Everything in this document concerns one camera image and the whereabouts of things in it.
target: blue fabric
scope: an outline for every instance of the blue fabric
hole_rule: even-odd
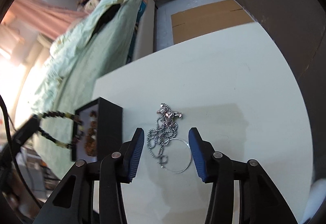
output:
[[[141,5],[139,6],[139,10],[138,10],[138,13],[137,13],[137,18],[136,18],[135,29],[134,29],[134,32],[133,32],[133,35],[132,35],[131,44],[130,44],[130,47],[129,47],[129,52],[128,52],[128,57],[127,57],[126,64],[128,64],[128,63],[130,63],[132,61],[132,55],[134,54],[139,21],[141,20],[141,17],[145,12],[145,9],[146,9],[146,6],[147,6],[147,1],[148,0],[142,0]]]

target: blanket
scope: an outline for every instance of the blanket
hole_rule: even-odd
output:
[[[124,0],[112,21],[80,50],[77,58],[74,57],[71,71],[60,80],[53,103],[47,108],[43,107],[43,110],[74,113],[91,100],[97,78],[125,65],[141,2]],[[55,139],[67,143],[71,141],[71,120],[46,119],[41,127]],[[73,164],[70,150],[62,149],[39,135],[33,137],[33,147],[59,178]]]
[[[51,108],[62,80],[70,74],[79,55],[86,48],[100,17],[112,5],[123,1],[101,1],[93,13],[53,42],[50,57],[45,61],[40,73],[41,82],[30,99],[33,112],[44,112]]]

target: white tabletop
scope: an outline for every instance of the white tabletop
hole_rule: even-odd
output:
[[[299,87],[281,52],[258,23],[213,32],[130,63],[97,80],[93,98],[123,107],[123,141],[137,127],[155,128],[160,103],[184,114],[179,138],[191,127],[233,160],[260,162],[302,217],[312,175],[312,139]],[[166,148],[170,169],[189,159],[186,145]],[[136,178],[123,184],[132,224],[204,223],[211,184],[194,164],[174,175],[160,168],[146,145]],[[235,193],[235,215],[238,210]]]

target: cardboard box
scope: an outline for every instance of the cardboard box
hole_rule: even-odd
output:
[[[171,20],[174,44],[253,21],[234,0],[206,4],[179,12],[171,15]]]

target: silver chain necklace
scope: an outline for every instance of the silver chain necklace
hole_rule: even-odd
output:
[[[161,104],[160,106],[160,109],[156,112],[157,114],[161,115],[156,120],[156,129],[151,129],[147,133],[147,148],[153,158],[159,159],[158,164],[161,166],[161,168],[173,173],[181,173],[189,167],[191,159],[187,167],[183,170],[171,171],[165,167],[169,158],[167,155],[163,155],[163,152],[164,147],[168,146],[170,141],[173,139],[182,141],[190,149],[190,146],[186,141],[176,138],[178,133],[178,124],[174,121],[174,117],[182,118],[182,113],[172,111],[166,104]],[[153,152],[153,149],[156,146],[160,146],[159,153],[157,155],[155,155]]]

